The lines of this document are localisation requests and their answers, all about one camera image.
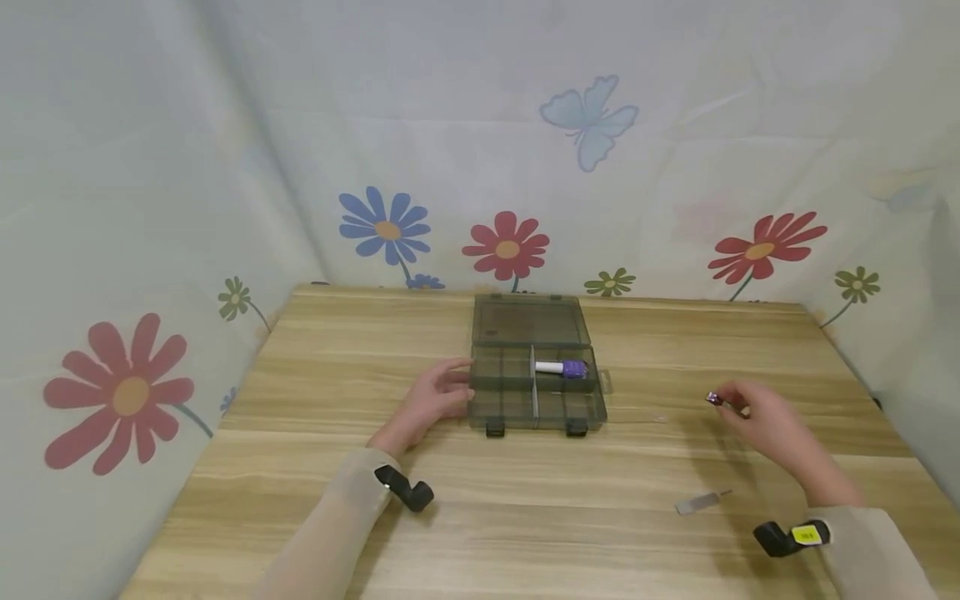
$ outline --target box lid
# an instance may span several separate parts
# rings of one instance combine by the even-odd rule
[[[475,300],[473,344],[587,348],[590,336],[576,298],[489,294]]]

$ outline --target orange flower center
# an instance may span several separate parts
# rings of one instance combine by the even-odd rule
[[[496,245],[494,252],[500,258],[513,258],[520,254],[520,245],[513,240],[504,240]]]
[[[113,391],[113,410],[121,417],[140,412],[150,398],[150,384],[142,377],[127,377]]]
[[[373,226],[376,234],[385,240],[393,241],[401,237],[400,228],[390,221],[381,221]]]
[[[776,244],[764,242],[748,248],[747,251],[743,253],[743,257],[747,260],[759,260],[760,258],[765,258],[768,254],[770,254],[770,252],[773,252],[776,249]]]

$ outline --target black clip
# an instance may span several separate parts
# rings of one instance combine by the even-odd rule
[[[589,425],[586,419],[567,419],[564,423],[564,429],[568,438],[585,438],[589,431]]]
[[[507,434],[507,422],[503,417],[487,417],[487,437],[502,438]]]
[[[400,499],[400,502],[413,511],[419,513],[426,508],[427,504],[433,501],[433,490],[425,482],[418,482],[413,489],[410,488],[410,480],[403,476],[403,473],[391,467],[384,465],[373,472],[377,480],[384,485]]]
[[[784,532],[774,521],[767,521],[754,529],[754,538],[767,556],[780,558],[796,554],[808,546],[821,546],[830,542],[830,530],[821,520],[801,523],[790,533]]]

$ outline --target small purple item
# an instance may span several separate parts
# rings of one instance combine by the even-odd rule
[[[582,360],[564,360],[564,379],[583,379],[587,376],[587,363]]]
[[[564,379],[583,379],[587,376],[587,363],[582,360],[535,361],[537,372],[552,372]]]

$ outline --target purple cap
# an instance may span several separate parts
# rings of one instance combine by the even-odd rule
[[[564,379],[583,379],[587,376],[587,363],[582,360],[564,360]]]

